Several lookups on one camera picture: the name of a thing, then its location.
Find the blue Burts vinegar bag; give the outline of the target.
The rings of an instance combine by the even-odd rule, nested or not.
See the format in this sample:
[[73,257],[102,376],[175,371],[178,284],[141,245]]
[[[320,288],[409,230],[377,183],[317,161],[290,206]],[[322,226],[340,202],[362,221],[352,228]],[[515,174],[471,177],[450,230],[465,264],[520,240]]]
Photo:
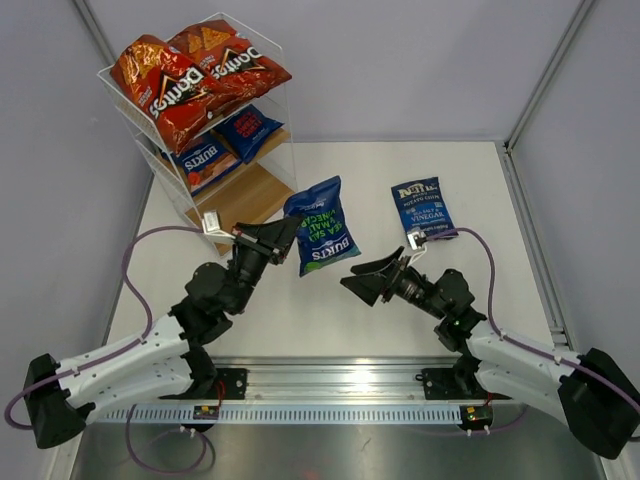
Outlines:
[[295,193],[284,204],[285,217],[302,217],[296,233],[300,277],[361,254],[346,224],[341,186],[336,175]]

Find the blue Kettle vinegar chips bag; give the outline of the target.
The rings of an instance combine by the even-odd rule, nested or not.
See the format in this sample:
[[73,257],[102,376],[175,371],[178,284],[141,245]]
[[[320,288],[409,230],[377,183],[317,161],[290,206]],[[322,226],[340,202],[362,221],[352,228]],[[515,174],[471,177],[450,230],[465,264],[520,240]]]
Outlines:
[[427,237],[441,235],[442,240],[458,236],[438,177],[395,185],[391,194],[406,235],[420,230]]

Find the blue Burts chilli bag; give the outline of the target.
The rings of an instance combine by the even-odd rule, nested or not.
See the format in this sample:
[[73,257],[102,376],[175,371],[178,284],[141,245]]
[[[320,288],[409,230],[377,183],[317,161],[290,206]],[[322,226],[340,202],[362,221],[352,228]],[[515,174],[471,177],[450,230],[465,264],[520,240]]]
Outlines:
[[282,126],[282,122],[249,105],[217,124],[213,130],[231,146],[243,163],[248,164]]
[[196,138],[183,153],[172,154],[171,158],[183,174],[192,197],[241,165],[241,161],[211,133]]

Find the red Doritos bag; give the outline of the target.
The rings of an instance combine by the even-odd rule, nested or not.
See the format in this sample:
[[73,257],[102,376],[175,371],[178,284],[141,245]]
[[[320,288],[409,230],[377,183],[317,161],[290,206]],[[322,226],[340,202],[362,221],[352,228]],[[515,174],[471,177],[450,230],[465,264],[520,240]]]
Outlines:
[[165,146],[177,154],[237,96],[234,87],[150,34],[120,54],[110,75],[153,121]]
[[190,25],[174,35],[168,44],[234,90],[235,97],[225,105],[226,112],[292,78],[284,67],[263,55],[225,20]]

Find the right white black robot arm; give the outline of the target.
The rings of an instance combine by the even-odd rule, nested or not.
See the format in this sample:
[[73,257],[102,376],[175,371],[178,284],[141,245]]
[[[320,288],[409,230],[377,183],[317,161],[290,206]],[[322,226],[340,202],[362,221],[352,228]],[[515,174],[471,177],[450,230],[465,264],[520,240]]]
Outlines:
[[498,329],[474,309],[461,272],[447,269],[431,282],[397,249],[352,267],[340,283],[369,306],[399,297],[437,319],[438,340],[460,356],[453,380],[463,395],[484,390],[542,411],[606,459],[617,459],[633,441],[639,392],[609,354],[559,350]]

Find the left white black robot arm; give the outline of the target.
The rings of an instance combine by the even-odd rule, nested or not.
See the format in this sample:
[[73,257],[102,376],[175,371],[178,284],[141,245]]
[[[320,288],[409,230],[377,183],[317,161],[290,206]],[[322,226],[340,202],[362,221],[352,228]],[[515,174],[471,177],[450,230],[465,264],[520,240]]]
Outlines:
[[217,212],[205,212],[198,230],[231,246],[227,264],[200,265],[185,298],[164,316],[148,318],[139,333],[65,360],[43,354],[30,362],[24,401],[37,447],[57,447],[120,408],[208,396],[217,371],[205,345],[231,328],[231,316],[244,312],[266,267],[285,261],[301,223],[295,215],[237,223],[226,232]]

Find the aluminium mounting rail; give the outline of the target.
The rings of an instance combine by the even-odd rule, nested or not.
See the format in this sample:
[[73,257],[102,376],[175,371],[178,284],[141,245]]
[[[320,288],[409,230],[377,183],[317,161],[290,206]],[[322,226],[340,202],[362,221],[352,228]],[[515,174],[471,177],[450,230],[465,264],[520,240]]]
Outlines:
[[246,405],[383,404],[426,400],[416,376],[425,368],[452,368],[452,357],[391,358],[215,358],[193,353],[150,360],[120,357],[82,370],[60,368],[60,388],[75,408],[125,408],[156,401],[197,402],[214,383],[218,368],[249,371]]

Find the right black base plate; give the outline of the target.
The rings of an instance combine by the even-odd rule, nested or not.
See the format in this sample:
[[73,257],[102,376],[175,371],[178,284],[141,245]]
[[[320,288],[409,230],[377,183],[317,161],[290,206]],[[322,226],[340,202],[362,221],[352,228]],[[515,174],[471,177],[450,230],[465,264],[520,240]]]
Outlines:
[[452,368],[425,368],[416,376],[416,380],[422,384],[426,400],[480,400],[485,398],[477,385],[467,389],[459,385]]

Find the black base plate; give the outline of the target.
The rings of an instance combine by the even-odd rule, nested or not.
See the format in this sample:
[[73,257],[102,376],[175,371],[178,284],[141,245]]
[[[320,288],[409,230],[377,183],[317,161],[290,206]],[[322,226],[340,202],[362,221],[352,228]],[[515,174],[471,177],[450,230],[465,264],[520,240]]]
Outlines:
[[452,368],[425,368],[416,376],[416,380],[422,384],[426,400],[480,400],[485,398],[477,385],[467,389],[459,385]]
[[199,399],[217,400],[221,393],[223,400],[244,400],[248,385],[249,371],[246,368],[218,368],[213,385]]

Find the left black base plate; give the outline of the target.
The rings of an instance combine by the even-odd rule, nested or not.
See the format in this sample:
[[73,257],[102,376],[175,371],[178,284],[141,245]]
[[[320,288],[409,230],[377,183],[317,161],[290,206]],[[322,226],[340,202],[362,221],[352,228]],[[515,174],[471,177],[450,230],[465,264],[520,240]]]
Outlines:
[[246,368],[218,368],[213,385],[199,399],[217,400],[221,393],[223,400],[244,400],[248,385],[249,371]]

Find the left aluminium frame post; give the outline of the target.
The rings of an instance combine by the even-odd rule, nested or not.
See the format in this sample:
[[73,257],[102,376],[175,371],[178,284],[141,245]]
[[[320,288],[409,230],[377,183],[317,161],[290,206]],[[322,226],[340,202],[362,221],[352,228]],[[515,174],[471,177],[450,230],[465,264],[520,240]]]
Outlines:
[[117,56],[104,33],[91,3],[88,0],[71,0],[71,5],[78,14],[81,23],[89,34],[104,64],[112,65],[117,60]]

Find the aluminium frame post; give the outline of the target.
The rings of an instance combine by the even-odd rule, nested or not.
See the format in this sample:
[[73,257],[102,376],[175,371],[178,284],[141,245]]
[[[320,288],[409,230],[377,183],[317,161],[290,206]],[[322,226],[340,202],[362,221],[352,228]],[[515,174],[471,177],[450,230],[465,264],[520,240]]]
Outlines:
[[112,65],[117,60],[117,56],[104,33],[91,3],[88,0],[71,0],[71,5],[78,14],[81,23],[89,34],[104,64]]
[[594,9],[598,6],[598,0],[581,0],[569,19],[563,33],[558,40],[550,58],[537,80],[523,110],[503,143],[505,152],[511,155],[524,134],[526,128],[534,118],[536,111],[551,88],[555,78],[561,70],[565,60],[570,54],[583,27],[586,25]]

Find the right aluminium frame post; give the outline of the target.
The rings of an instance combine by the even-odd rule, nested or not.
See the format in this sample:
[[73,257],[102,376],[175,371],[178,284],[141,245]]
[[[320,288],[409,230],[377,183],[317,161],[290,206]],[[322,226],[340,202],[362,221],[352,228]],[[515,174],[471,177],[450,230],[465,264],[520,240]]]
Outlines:
[[503,143],[505,152],[511,155],[524,134],[526,128],[534,118],[536,111],[551,88],[555,78],[561,70],[565,60],[570,54],[583,27],[586,25],[594,9],[598,6],[598,0],[581,0],[569,19],[563,33],[558,40],[550,58],[537,80],[523,110]]

